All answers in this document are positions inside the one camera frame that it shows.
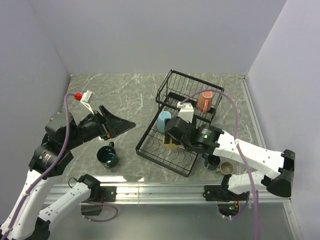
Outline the light blue mug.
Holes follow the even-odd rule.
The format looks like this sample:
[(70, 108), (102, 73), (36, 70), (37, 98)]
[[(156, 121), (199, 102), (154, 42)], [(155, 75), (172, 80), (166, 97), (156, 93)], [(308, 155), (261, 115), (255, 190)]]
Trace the light blue mug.
[(171, 113), (169, 111), (161, 111), (156, 120), (157, 130), (161, 133), (165, 132), (165, 121), (171, 118)]

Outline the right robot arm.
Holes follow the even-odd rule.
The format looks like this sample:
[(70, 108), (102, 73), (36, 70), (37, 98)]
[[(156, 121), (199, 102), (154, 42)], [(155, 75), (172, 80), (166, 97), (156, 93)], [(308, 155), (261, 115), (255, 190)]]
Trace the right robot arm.
[(235, 139), (210, 124), (194, 127), (180, 117), (165, 120), (164, 132), (188, 151), (227, 158), (255, 170), (242, 175), (232, 174), (227, 183), (220, 187), (224, 199), (231, 200), (249, 189), (267, 190), (282, 198), (291, 197), (296, 158), (294, 151), (265, 149)]

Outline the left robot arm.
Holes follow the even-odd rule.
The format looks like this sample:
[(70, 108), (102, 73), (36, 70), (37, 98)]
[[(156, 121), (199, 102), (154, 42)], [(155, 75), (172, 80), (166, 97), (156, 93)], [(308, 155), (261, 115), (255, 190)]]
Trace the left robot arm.
[(2, 240), (46, 240), (70, 211), (84, 201), (101, 199), (100, 181), (85, 174), (61, 198), (42, 208), (52, 187), (74, 158), (71, 150), (97, 137), (115, 138), (136, 124), (103, 105), (76, 123), (70, 112), (52, 115), (41, 145), (34, 151), (24, 187), (9, 217), (0, 226)]

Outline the dark green mug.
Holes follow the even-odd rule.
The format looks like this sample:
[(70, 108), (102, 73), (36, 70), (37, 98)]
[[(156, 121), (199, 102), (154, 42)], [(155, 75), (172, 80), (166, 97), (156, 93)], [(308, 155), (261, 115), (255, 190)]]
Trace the dark green mug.
[(107, 169), (114, 168), (118, 162), (119, 158), (115, 149), (115, 143), (111, 141), (109, 145), (101, 147), (97, 154), (97, 160)]

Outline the cream yellow mug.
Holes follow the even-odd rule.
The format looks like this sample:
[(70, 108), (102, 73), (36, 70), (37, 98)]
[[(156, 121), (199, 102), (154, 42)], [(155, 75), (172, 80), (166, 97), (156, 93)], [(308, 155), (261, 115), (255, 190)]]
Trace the cream yellow mug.
[(178, 145), (173, 142), (172, 137), (169, 135), (164, 135), (162, 142), (163, 142), (164, 146), (166, 148), (168, 148), (169, 150), (174, 150), (174, 149), (178, 148)]

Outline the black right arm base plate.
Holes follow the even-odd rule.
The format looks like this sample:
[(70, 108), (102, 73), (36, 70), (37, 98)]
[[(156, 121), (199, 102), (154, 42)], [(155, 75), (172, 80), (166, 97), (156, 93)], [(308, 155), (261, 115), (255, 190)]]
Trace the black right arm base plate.
[(245, 201), (248, 199), (249, 192), (236, 194), (220, 185), (205, 185), (202, 196), (207, 202), (231, 202), (235, 200)]

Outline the black wire dish rack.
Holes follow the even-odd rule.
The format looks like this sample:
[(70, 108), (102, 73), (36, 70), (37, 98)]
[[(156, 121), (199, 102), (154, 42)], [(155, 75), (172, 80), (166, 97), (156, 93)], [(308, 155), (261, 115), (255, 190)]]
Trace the black wire dish rack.
[[(207, 89), (214, 90), (213, 99), (210, 109), (203, 113), (197, 109), (198, 97), (194, 93)], [(170, 70), (155, 97), (158, 111), (138, 142), (135, 148), (136, 153), (187, 178), (198, 154), (184, 148), (181, 141), (190, 137), (190, 134), (200, 126), (212, 123), (223, 92), (224, 88), (221, 86)], [(190, 123), (177, 119), (180, 111), (177, 104), (184, 99), (188, 99), (194, 108)]]

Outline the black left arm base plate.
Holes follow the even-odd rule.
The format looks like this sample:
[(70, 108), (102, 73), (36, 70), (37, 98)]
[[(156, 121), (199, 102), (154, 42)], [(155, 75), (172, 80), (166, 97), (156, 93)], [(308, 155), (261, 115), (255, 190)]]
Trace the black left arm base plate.
[(101, 201), (103, 203), (112, 203), (116, 201), (117, 187), (116, 186), (100, 186)]

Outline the pink mug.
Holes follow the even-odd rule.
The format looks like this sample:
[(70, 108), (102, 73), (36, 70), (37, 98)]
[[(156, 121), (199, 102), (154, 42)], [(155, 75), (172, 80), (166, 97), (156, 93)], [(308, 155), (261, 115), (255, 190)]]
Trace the pink mug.
[(207, 113), (211, 106), (213, 101), (213, 93), (211, 91), (204, 91), (199, 94), (196, 107), (199, 111), (201, 111), (203, 114)]

